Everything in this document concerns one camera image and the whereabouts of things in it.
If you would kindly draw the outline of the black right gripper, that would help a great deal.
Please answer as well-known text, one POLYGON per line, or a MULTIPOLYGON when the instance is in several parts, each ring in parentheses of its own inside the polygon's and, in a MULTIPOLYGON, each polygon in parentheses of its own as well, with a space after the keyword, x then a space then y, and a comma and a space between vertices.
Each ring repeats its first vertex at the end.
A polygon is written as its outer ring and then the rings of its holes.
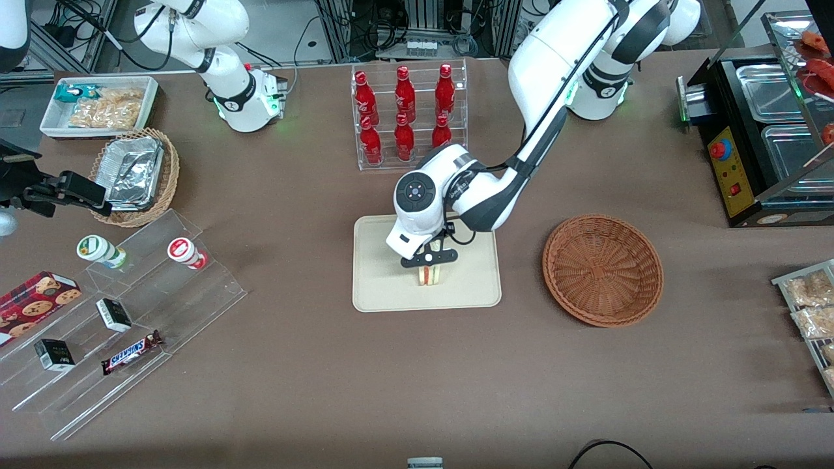
POLYGON ((106 190, 101 185, 79 173, 63 171, 59 175, 59 193, 48 184, 51 175, 38 168, 39 152, 23 149, 1 140, 1 202, 3 208, 29 210, 51 218, 55 206, 61 205, 61 193, 72 202, 86 206, 93 214, 110 217, 112 205, 106 200, 106 190))

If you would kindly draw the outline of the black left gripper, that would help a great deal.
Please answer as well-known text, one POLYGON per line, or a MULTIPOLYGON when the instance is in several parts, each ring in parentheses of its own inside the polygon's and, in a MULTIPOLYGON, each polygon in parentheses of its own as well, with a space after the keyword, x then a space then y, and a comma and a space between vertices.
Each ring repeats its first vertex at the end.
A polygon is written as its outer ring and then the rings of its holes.
POLYGON ((449 225, 443 225, 440 231, 415 253, 416 256, 413 259, 401 258, 400 265, 405 269, 414 269, 455 262, 458 259, 458 253, 447 252, 444 248, 449 234, 449 225))

